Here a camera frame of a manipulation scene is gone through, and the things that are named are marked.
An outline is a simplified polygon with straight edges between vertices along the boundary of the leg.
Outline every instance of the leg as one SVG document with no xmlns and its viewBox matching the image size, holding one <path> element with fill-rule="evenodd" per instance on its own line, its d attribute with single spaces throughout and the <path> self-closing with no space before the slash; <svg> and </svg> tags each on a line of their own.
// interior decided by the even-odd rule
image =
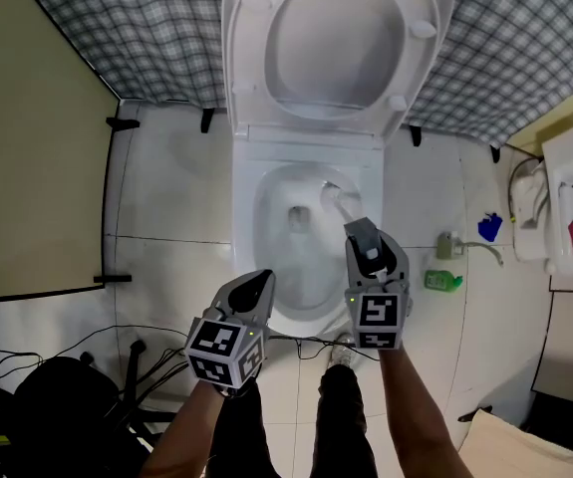
<svg viewBox="0 0 573 478">
<path fill-rule="evenodd" d="M 413 145 L 418 147 L 422 144 L 422 129 L 417 125 L 410 126 L 410 135 L 413 138 Z"/>
<path fill-rule="evenodd" d="M 492 161 L 494 163 L 498 163 L 501 159 L 501 149 L 494 148 L 492 145 L 489 147 L 489 149 L 492 152 Z"/>
<path fill-rule="evenodd" d="M 199 130 L 202 133 L 207 133 L 210 128 L 210 121 L 213 119 L 213 114 L 215 113 L 215 108 L 207 108 L 202 110 L 202 122 L 199 125 Z"/>
<path fill-rule="evenodd" d="M 215 426 L 206 476 L 279 478 L 266 444 L 257 384 L 245 395 L 224 401 Z"/>
<path fill-rule="evenodd" d="M 376 478 L 366 439 L 366 416 L 355 373 L 343 364 L 328 368 L 319 386 L 317 436 L 311 478 Z"/>
</svg>

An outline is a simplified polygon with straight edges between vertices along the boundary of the toilet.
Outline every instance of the toilet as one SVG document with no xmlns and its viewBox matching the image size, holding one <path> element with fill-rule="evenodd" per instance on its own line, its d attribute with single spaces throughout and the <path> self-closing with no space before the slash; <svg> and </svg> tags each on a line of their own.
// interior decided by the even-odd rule
<svg viewBox="0 0 573 478">
<path fill-rule="evenodd" d="M 222 1 L 233 265 L 275 271 L 273 331 L 313 337 L 348 320 L 343 225 L 381 225 L 383 149 L 453 2 Z"/>
<path fill-rule="evenodd" d="M 544 160 L 510 186 L 514 252 L 573 276 L 573 127 L 543 142 Z"/>
</svg>

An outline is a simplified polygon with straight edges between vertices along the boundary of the dish soap bottle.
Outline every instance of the dish soap bottle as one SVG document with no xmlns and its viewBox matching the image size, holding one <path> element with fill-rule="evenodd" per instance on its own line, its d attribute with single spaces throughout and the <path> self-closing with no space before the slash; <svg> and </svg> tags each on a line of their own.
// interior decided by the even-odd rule
<svg viewBox="0 0 573 478">
<path fill-rule="evenodd" d="M 441 292 L 454 292 L 463 283 L 463 277 L 455 277 L 450 271 L 426 271 L 424 285 L 427 289 Z"/>
</svg>

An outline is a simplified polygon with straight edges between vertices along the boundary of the plaid curtain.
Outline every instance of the plaid curtain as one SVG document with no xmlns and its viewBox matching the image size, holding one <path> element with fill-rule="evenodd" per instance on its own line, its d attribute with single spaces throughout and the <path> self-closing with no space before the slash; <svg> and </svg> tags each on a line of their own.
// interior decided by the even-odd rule
<svg viewBox="0 0 573 478">
<path fill-rule="evenodd" d="M 225 106 L 221 0 L 38 0 L 125 99 Z M 573 0 L 456 0 L 407 123 L 494 146 L 573 94 Z"/>
</svg>

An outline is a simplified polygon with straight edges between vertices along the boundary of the white tiled floor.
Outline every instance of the white tiled floor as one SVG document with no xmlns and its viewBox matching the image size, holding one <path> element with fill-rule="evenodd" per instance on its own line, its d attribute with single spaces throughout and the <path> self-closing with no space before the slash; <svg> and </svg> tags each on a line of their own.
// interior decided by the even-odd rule
<svg viewBox="0 0 573 478">
<path fill-rule="evenodd" d="M 226 116 L 216 115 L 210 133 L 200 134 L 200 112 L 190 107 L 132 105 L 123 112 L 142 125 L 116 136 L 105 245 L 108 270 L 130 273 L 133 282 L 0 304 L 0 348 L 48 357 L 115 321 L 186 332 L 191 318 L 232 277 Z M 506 185 L 520 153 L 506 147 L 494 165 L 485 145 L 425 133 L 415 148 L 401 130 L 385 158 L 383 228 L 406 248 L 412 268 L 415 304 L 405 332 L 411 358 L 457 444 L 467 427 L 456 419 L 480 403 L 491 402 L 494 412 L 518 423 L 528 405 L 550 307 L 542 267 L 517 263 L 511 246 Z M 505 258 L 503 269 L 479 249 L 458 261 L 435 260 L 440 232 L 455 230 L 480 240 L 476 224 L 486 212 L 497 212 L 504 221 L 495 242 Z M 463 286 L 453 294 L 428 291 L 426 269 L 448 269 L 464 277 Z M 120 357 L 136 338 L 147 344 L 143 369 L 164 349 L 183 343 L 174 332 L 120 328 L 92 337 L 68 356 L 89 349 L 99 367 L 119 380 Z M 318 349 L 306 344 L 302 352 L 311 356 Z M 259 383 L 271 455 L 283 477 L 310 473 L 317 387 L 328 353 L 299 361 L 294 343 L 269 343 Z M 25 371 L 9 375 L 2 385 L 13 389 Z M 380 474 L 401 476 L 384 415 L 379 365 L 360 358 L 356 372 Z M 177 408 L 193 385 L 187 372 L 181 374 L 146 404 Z"/>
</svg>

